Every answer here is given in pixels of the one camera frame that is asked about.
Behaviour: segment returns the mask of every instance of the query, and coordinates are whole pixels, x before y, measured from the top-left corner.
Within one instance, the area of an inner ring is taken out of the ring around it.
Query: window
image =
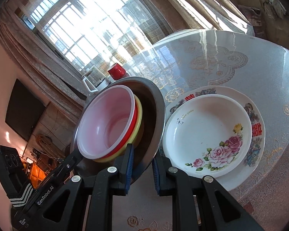
[[[22,20],[80,76],[93,65],[108,75],[171,33],[140,0],[43,0]]]

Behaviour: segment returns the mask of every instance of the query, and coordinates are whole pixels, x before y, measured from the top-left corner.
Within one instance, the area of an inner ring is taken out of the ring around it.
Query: yellow plastic bowl
[[[94,161],[99,162],[99,163],[104,163],[104,162],[109,162],[114,160],[116,157],[120,156],[126,149],[126,146],[128,143],[132,143],[133,145],[138,145],[140,138],[138,137],[138,134],[142,135],[143,134],[143,127],[142,127],[142,131],[139,131],[140,129],[140,125],[143,125],[142,123],[142,105],[140,100],[138,99],[137,96],[135,96],[135,103],[137,105],[137,120],[136,120],[136,124],[134,127],[134,130],[132,132],[132,134],[130,135],[130,137],[128,138],[127,142],[122,146],[121,149],[118,150],[118,152],[114,153],[113,155],[109,156],[109,157],[105,157],[105,158],[99,158],[99,159],[94,159]]]

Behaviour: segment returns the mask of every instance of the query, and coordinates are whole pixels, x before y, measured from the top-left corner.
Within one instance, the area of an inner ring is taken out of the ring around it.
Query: red cup
[[[126,70],[119,63],[116,62],[108,69],[108,73],[115,81],[117,81],[123,78],[123,76],[126,73]]]

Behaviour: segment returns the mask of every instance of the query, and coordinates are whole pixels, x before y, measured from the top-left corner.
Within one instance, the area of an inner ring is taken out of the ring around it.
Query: white ceramic bowl
[[[202,95],[169,118],[163,149],[172,165],[188,175],[216,178],[244,159],[251,135],[250,119],[238,102],[223,95]]]
[[[134,111],[134,95],[126,86],[112,86],[98,94],[79,123],[77,144],[80,153],[88,159],[110,153],[132,133],[130,125],[137,117]]]

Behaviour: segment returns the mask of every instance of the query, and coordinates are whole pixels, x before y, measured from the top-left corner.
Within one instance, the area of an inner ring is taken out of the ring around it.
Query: stacked bowls
[[[139,98],[142,105],[142,121],[144,124],[143,126],[141,124],[139,131],[143,130],[143,134],[137,148],[134,150],[134,166],[132,173],[133,183],[151,164],[151,161],[159,148],[164,132],[166,117],[164,97],[159,88],[152,81],[143,77],[127,77],[120,79],[103,89],[101,93],[116,85],[124,85],[129,87],[133,91],[133,94]],[[98,95],[88,98],[88,104],[85,105],[82,116],[95,101],[97,96]],[[79,124],[75,128],[73,134],[70,152],[72,152],[74,149],[79,149],[77,144],[78,131]],[[73,173],[74,175],[79,175],[81,177],[94,176],[103,169],[113,165],[114,160],[99,163],[84,157],[75,167]]]
[[[142,105],[130,88],[116,85],[102,91],[83,114],[77,133],[80,153],[99,163],[134,148],[142,137]]]

